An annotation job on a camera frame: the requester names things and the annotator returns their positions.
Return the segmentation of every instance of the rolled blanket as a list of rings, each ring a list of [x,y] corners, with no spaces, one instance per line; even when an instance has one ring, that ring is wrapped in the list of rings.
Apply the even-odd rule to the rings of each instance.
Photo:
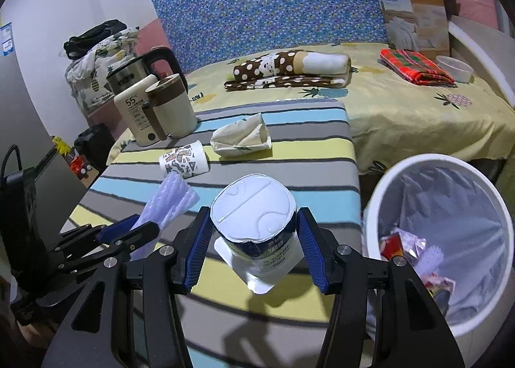
[[[379,56],[379,63],[415,85],[456,86],[454,79],[447,72],[420,53],[383,49]]]
[[[233,69],[227,90],[319,86],[343,88],[351,59],[346,54],[288,50],[246,60]]]

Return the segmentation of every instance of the blue patterned wall covering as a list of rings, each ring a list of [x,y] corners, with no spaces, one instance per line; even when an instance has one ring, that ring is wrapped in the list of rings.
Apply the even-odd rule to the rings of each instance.
[[[377,0],[152,0],[183,69],[281,47],[386,41]]]

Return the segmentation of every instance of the yellow stripe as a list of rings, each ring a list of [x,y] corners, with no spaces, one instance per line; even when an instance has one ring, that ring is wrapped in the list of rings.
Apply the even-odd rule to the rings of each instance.
[[[78,205],[70,218],[77,224],[111,224],[112,222]],[[163,246],[158,242],[155,249]],[[327,322],[333,297],[320,294],[310,275],[289,274],[269,293],[257,295],[225,262],[206,258],[199,282],[192,293],[210,301],[241,311],[297,321]]]
[[[146,162],[157,163],[159,156],[169,152],[170,149],[144,150],[140,152],[120,153],[115,163]],[[213,151],[211,146],[204,146],[204,152],[211,162],[221,162],[224,158]],[[272,150],[261,150],[250,153],[241,158],[230,160],[259,161],[259,160],[299,160],[299,159],[333,159],[351,158],[356,160],[354,145],[346,139],[331,138],[327,140],[297,140],[295,142],[273,142]]]
[[[79,226],[88,223],[91,223],[92,226],[100,226],[101,224],[109,225],[113,223],[112,221],[106,220],[104,217],[85,209],[80,204],[75,207],[70,218]]]

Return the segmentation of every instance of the black bag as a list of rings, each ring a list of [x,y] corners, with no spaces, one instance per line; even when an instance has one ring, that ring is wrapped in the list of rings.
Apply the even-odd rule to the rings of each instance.
[[[105,124],[96,124],[79,134],[74,147],[79,155],[84,155],[91,166],[100,173],[107,168],[106,161],[114,145],[114,138]]]
[[[78,60],[83,57],[90,48],[113,34],[125,30],[127,25],[117,19],[112,19],[97,25],[78,37],[70,37],[64,43],[64,51],[70,60]]]

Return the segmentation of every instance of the black cable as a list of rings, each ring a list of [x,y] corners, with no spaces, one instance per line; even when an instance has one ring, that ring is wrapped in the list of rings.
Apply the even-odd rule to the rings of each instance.
[[[20,148],[16,145],[16,144],[13,144],[8,150],[7,150],[7,153],[5,154],[4,156],[4,160],[2,161],[2,170],[0,171],[0,179],[3,179],[4,178],[4,174],[5,174],[5,167],[7,166],[7,160],[9,160],[9,156],[11,155],[12,152],[16,152],[16,159],[18,161],[18,170],[21,171],[22,170],[22,160],[20,158]]]

